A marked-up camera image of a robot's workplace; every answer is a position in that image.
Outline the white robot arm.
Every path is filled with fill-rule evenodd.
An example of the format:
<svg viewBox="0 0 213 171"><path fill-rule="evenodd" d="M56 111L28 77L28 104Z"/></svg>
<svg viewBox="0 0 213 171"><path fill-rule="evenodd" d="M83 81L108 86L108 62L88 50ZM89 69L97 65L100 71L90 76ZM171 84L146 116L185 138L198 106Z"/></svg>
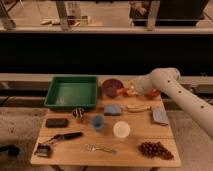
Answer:
<svg viewBox="0 0 213 171"><path fill-rule="evenodd" d="M176 68L157 68L136 77L133 85L138 94L156 89L169 96L213 139L213 106L181 86L179 78L180 72Z"/></svg>

